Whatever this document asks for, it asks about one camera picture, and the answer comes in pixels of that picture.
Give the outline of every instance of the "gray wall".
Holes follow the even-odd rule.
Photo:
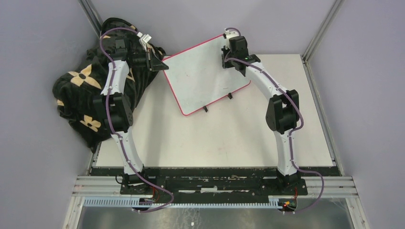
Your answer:
[[[251,52],[303,54],[334,0],[91,0],[103,20],[125,19],[174,54],[237,27]]]
[[[0,28],[0,228],[61,228],[89,150],[52,85],[96,35],[76,0],[2,1]]]
[[[348,0],[310,61],[373,229],[405,224],[405,1]]]

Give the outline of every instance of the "whiteboard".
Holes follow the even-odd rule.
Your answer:
[[[169,66],[164,74],[183,115],[250,84],[234,68],[222,68],[224,45],[225,39],[219,35],[163,60]]]

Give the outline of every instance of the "white table surface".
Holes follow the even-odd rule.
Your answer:
[[[296,132],[299,166],[332,166],[307,77],[298,54],[258,55],[266,70],[299,94],[304,127]],[[267,101],[251,83],[183,116],[163,73],[134,111],[133,136],[146,167],[276,167],[277,147],[265,120]],[[96,167],[123,167],[113,139],[101,144]]]

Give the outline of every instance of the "reflective metal surface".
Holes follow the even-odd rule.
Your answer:
[[[299,199],[298,208],[312,199]],[[296,215],[274,209],[167,208],[138,214],[129,208],[83,207],[78,229],[352,229],[345,199],[321,199]]]

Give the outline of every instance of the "metal frame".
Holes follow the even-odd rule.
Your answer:
[[[308,186],[308,196],[298,198],[316,198],[321,187],[319,177],[303,177]],[[82,208],[92,207],[133,207],[138,206],[139,198],[151,195],[121,195],[120,184],[114,177],[77,177],[69,209],[63,224],[64,229],[76,229]],[[171,204],[168,208],[277,208],[279,198],[288,196],[269,196],[269,204]],[[345,198],[355,229],[369,229],[352,177],[325,177],[325,189],[322,198]]]
[[[309,88],[310,88],[311,93],[312,93],[312,97],[314,99],[315,107],[316,107],[317,112],[318,112],[320,125],[322,126],[322,130],[323,130],[323,133],[325,135],[326,145],[328,146],[330,157],[331,157],[332,162],[334,163],[334,165],[338,166],[340,173],[344,176],[345,173],[344,173],[344,170],[343,170],[343,166],[341,164],[339,152],[337,152],[336,144],[335,144],[335,142],[333,140],[333,137],[332,137],[332,134],[330,132],[329,124],[328,124],[328,122],[326,121],[326,118],[325,118],[326,117],[325,111],[324,111],[323,106],[322,106],[321,101],[320,101],[319,92],[317,90],[316,83],[315,83],[314,78],[313,78],[311,67],[310,67],[308,62],[304,61],[304,57],[301,57],[301,59],[302,59],[302,65],[303,65],[304,70],[305,70],[305,74],[307,75],[307,80],[308,80]]]
[[[80,5],[82,6],[84,12],[86,13],[91,25],[93,26],[97,35],[100,35],[101,30],[101,19],[98,16],[97,12],[95,11],[91,0],[78,0]],[[325,139],[327,141],[328,149],[330,151],[330,156],[340,169],[342,175],[344,175],[343,167],[341,166],[341,161],[339,159],[339,153],[336,151],[336,145],[333,141],[332,135],[330,134],[330,128],[325,119],[325,113],[320,102],[319,93],[317,91],[316,84],[313,79],[313,74],[311,71],[311,67],[309,65],[309,60],[313,56],[317,46],[320,44],[326,30],[329,28],[331,22],[335,18],[337,12],[339,11],[342,3],[344,0],[336,0],[333,4],[331,10],[329,11],[326,19],[320,26],[320,29],[310,42],[307,50],[305,51],[304,55],[302,56],[302,63],[307,75],[308,83],[314,98],[315,106],[318,111],[318,115],[320,118],[322,129],[325,133]],[[89,171],[92,165],[95,164],[97,160],[97,152],[92,156],[91,160],[89,161],[88,170],[86,175],[89,174]],[[321,180],[318,177],[304,177],[307,187],[308,187],[308,195],[307,196],[298,196],[298,198],[316,198],[320,192]],[[121,195],[120,194],[120,184],[115,181],[114,177],[89,177],[89,176],[82,176],[78,177],[76,180],[76,184],[73,190],[73,194],[71,197],[71,201],[69,204],[69,209],[63,224],[64,229],[76,229],[79,223],[82,207],[86,204],[91,203],[93,206],[97,205],[97,202],[91,200],[101,200],[99,205],[110,204],[111,202],[108,201],[120,201],[118,203],[123,203],[124,200],[131,200],[131,199],[139,199],[139,198],[149,198],[150,195]],[[288,196],[269,196],[269,203],[272,201],[277,200],[278,198],[288,198]],[[357,189],[353,182],[352,177],[325,177],[325,190],[322,198],[345,198],[347,205],[349,207],[350,216],[352,218],[354,228],[355,229],[369,229],[369,225],[367,219],[365,217]],[[199,205],[176,205],[172,204],[169,207],[176,207],[176,208],[189,208],[189,207],[207,207],[207,206],[199,206]],[[223,205],[213,205],[210,206],[211,208],[222,208]],[[249,204],[238,204],[234,207],[251,207],[251,208],[274,208],[272,204],[268,206],[257,206],[257,205],[250,205]]]
[[[345,0],[336,0],[328,12],[325,20],[323,20],[323,23],[321,24],[319,30],[315,34],[314,38],[312,38],[311,42],[309,43],[309,46],[307,50],[305,51],[304,55],[302,55],[303,60],[305,62],[308,62],[311,57],[313,56],[316,48],[318,47],[319,43],[321,42],[323,36],[325,35],[325,32],[328,30],[331,22],[333,19],[336,17],[336,14],[338,13],[339,9],[341,8],[341,5],[343,4]]]
[[[92,25],[94,31],[97,34],[97,37],[99,37],[101,34],[101,18],[98,15],[97,11],[94,9],[93,4],[91,3],[91,0],[78,0],[79,4],[82,6],[83,11],[85,12],[90,24]]]

